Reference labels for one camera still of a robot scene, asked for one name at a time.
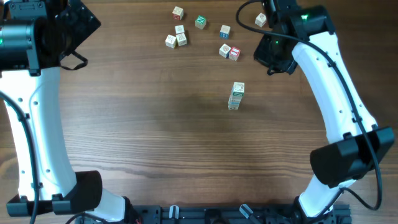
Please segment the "green-sided block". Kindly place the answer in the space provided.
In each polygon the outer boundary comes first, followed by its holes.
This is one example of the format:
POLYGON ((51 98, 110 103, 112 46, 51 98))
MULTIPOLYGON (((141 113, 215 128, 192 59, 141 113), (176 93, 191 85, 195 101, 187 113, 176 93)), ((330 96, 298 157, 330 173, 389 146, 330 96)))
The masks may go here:
POLYGON ((243 97, 245 84, 242 82, 234 82, 231 90, 231 96, 243 97))

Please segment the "blue L block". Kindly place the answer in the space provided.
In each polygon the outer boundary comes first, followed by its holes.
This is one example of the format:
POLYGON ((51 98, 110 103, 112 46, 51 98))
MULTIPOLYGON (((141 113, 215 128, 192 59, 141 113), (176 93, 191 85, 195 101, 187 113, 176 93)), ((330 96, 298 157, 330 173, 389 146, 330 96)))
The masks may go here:
POLYGON ((231 95, 231 96, 230 96, 230 99, 231 99, 231 100, 234 100, 234 101, 241 101, 242 98, 243 98, 243 96, 234 96, 234 95, 231 95))

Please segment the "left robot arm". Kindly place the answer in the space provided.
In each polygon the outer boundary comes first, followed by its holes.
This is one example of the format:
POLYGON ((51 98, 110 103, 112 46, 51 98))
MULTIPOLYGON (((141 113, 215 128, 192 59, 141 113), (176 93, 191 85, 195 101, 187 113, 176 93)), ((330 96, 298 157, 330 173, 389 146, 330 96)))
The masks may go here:
POLYGON ((19 166, 11 217, 55 213, 74 221, 138 223, 126 197, 103 187, 98 171, 72 169, 59 107, 62 60, 100 21, 81 1, 4 1, 1 18, 1 99, 19 166))

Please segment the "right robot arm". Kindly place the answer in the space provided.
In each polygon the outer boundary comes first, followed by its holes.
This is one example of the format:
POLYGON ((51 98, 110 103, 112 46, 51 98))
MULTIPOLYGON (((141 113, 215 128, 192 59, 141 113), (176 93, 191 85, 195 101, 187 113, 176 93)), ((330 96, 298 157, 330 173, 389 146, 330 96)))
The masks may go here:
POLYGON ((263 1, 269 30, 254 58, 268 74, 301 68, 323 116, 328 144, 311 152, 313 177, 295 200, 291 221, 340 222, 334 204, 341 194, 379 164, 394 143, 391 128, 380 128, 363 105, 338 46, 334 24, 323 6, 263 1))

